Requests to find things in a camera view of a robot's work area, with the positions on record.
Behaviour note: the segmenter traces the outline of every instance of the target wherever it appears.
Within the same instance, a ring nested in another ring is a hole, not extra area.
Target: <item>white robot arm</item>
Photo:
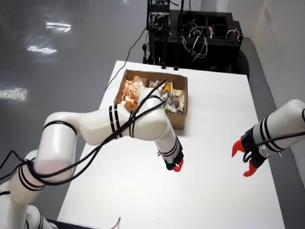
[[[147,112],[150,108],[162,103],[159,92],[154,90],[151,93],[151,91],[152,89],[145,89],[141,92],[139,104],[146,96],[149,96],[149,99],[142,104],[135,116],[138,119],[134,120],[130,127],[125,125],[130,120],[131,114],[120,104],[86,114],[67,112],[51,114],[44,124],[37,155],[35,152],[31,152],[26,158],[32,161],[32,168],[29,164],[20,166],[10,181],[10,198],[13,201],[9,202],[11,205],[6,206],[7,209],[12,209],[12,204],[19,206],[18,209],[20,206],[23,206],[22,209],[26,209],[24,206],[31,203],[46,184],[58,184],[71,177],[73,168],[55,176],[44,177],[43,175],[56,173],[73,165],[75,144],[79,135],[82,135],[88,144],[98,145],[107,140],[115,131],[124,127],[124,130],[119,132],[115,138],[130,136],[144,141],[154,141],[167,169],[180,171],[183,165],[182,146],[163,106]],[[1,205],[4,204],[3,201],[3,198],[0,198],[1,209],[5,209]],[[26,211],[16,212],[18,212],[18,216],[0,217],[0,226],[1,224],[7,226],[1,228],[23,228]]]
[[[291,100],[248,130],[234,144],[232,157],[237,151],[244,152],[243,161],[250,160],[244,176],[249,177],[269,156],[281,156],[281,151],[304,139],[305,104]]]

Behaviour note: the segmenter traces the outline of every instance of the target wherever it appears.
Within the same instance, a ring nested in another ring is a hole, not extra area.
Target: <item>black stripe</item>
[[[9,195],[9,194],[10,194],[10,191],[0,192],[0,196]]]
[[[18,176],[19,176],[19,180],[20,182],[22,183],[22,185],[29,191],[32,191],[32,192],[37,192],[37,190],[35,189],[32,189],[31,187],[29,187],[27,184],[25,184],[21,178],[21,173],[20,173],[20,168],[18,169]]]
[[[302,118],[303,118],[303,120],[305,122],[305,109],[303,109],[303,111],[302,111]]]
[[[152,95],[149,96],[148,98],[149,98],[149,99],[150,99],[150,98],[159,99],[159,100],[162,102],[162,99],[161,99],[159,96],[155,95],[155,94],[152,94]]]
[[[41,213],[40,213],[40,221],[39,221],[39,225],[38,225],[38,229],[41,229],[42,227],[41,227],[41,221],[42,221],[42,215],[41,215]]]
[[[115,122],[116,122],[116,127],[117,129],[120,128],[120,122],[119,122],[119,116],[118,116],[118,105],[114,105],[114,117],[115,117]]]
[[[41,229],[43,228],[43,216],[42,216],[42,213],[41,212],[39,212],[40,213],[40,216],[41,216]]]
[[[62,124],[62,125],[66,125],[66,126],[70,127],[70,128],[75,132],[75,134],[76,134],[76,129],[74,128],[74,126],[72,126],[70,123],[67,123],[67,122],[61,121],[61,120],[56,120],[56,121],[49,122],[48,124],[46,124],[46,125],[44,126],[43,130],[44,130],[45,128],[47,128],[48,126],[53,125],[53,124]]]
[[[21,172],[21,176],[22,176],[23,180],[25,181],[25,183],[27,183],[28,186],[35,189],[36,191],[41,191],[44,189],[45,185],[34,185],[28,181],[28,179],[25,177],[25,175],[23,173],[23,166],[20,167],[20,172]]]
[[[112,129],[112,132],[114,133],[115,129],[114,129],[114,123],[113,123],[113,117],[112,117],[112,106],[109,107],[109,118],[110,118],[111,129]]]
[[[171,156],[171,155],[173,155],[173,154],[176,152],[177,146],[178,146],[178,142],[177,142],[177,138],[176,138],[175,145],[173,146],[173,148],[172,148],[170,151],[168,151],[167,153],[163,153],[163,152],[161,152],[161,151],[159,151],[159,152],[160,152],[161,155],[163,155],[163,156]]]
[[[131,119],[133,112],[130,111],[130,116],[129,116],[129,120]],[[132,137],[132,129],[131,129],[131,124],[129,125],[129,136]]]
[[[263,120],[261,121],[261,124],[260,124],[260,126],[259,126],[259,131],[261,132],[261,137],[262,137],[262,140],[263,140],[263,141],[266,140],[266,138],[265,138],[265,136],[264,136],[264,133],[263,133],[263,122],[264,122],[264,120],[265,120],[265,119],[263,119]],[[265,145],[266,145],[266,146],[268,147],[268,149],[270,149],[271,151],[276,152],[276,150],[274,150],[273,148],[271,148],[271,146],[269,146],[268,143],[266,143]]]
[[[264,126],[265,126],[265,132],[266,132],[267,138],[268,138],[268,139],[271,139],[271,136],[270,136],[269,131],[268,131],[268,126],[267,126],[267,119],[268,119],[268,117],[269,117],[269,116],[267,116],[266,119],[265,119],[265,124],[264,124]],[[280,151],[283,151],[283,150],[284,150],[283,148],[279,147],[275,142],[270,142],[270,143],[271,143],[271,145],[272,145],[274,148],[276,148],[277,150],[280,150]]]

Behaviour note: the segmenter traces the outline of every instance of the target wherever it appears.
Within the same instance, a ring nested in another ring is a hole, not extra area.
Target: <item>black machine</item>
[[[249,75],[240,50],[243,33],[232,14],[183,11],[183,3],[180,10],[170,10],[170,1],[148,0],[149,45],[143,46],[143,62],[175,70],[181,67]]]

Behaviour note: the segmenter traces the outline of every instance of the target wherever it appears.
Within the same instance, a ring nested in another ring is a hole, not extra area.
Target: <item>white wall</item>
[[[216,3],[217,12],[228,12],[229,0],[218,0]]]
[[[218,0],[216,8],[218,12],[231,12],[244,37],[253,38],[263,3],[264,0]]]
[[[272,21],[264,17],[268,8]],[[266,0],[253,41],[277,107],[291,99],[305,102],[305,1]],[[305,142],[294,147],[305,184]]]
[[[178,4],[179,7],[171,4],[171,10],[180,10],[181,0],[172,0],[172,1],[176,4]],[[191,10],[192,11],[200,11],[200,7],[201,7],[201,0],[191,0]],[[189,0],[184,0],[183,9],[190,10]]]
[[[216,11],[217,0],[201,0],[201,11]]]

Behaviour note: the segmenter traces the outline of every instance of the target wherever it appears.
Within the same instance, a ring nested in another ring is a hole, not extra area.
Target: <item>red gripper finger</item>
[[[250,177],[256,172],[256,170],[257,170],[257,168],[254,168],[254,166],[251,163],[249,163],[249,171],[246,171],[244,173],[244,176],[245,177]]]
[[[245,153],[245,149],[243,147],[242,141],[238,140],[237,142],[235,142],[235,144],[233,145],[233,149],[232,149],[232,157],[235,156],[235,154],[237,153],[237,151],[242,151],[243,153]]]
[[[173,170],[174,170],[175,172],[180,172],[180,171],[181,171],[181,168],[182,168],[182,165],[183,165],[183,159],[182,159],[182,161],[179,163],[178,166],[175,166],[175,167],[173,168]]]

